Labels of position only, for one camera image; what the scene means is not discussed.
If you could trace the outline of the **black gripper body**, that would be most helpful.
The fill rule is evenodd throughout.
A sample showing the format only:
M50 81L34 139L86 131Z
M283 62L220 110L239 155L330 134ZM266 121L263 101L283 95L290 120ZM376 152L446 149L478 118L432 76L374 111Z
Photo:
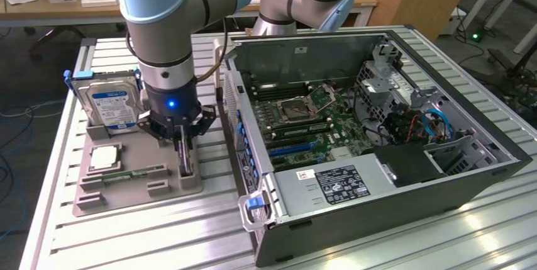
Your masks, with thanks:
M176 89L159 89L146 84L150 118L162 125L191 125L202 112L196 84L188 82Z

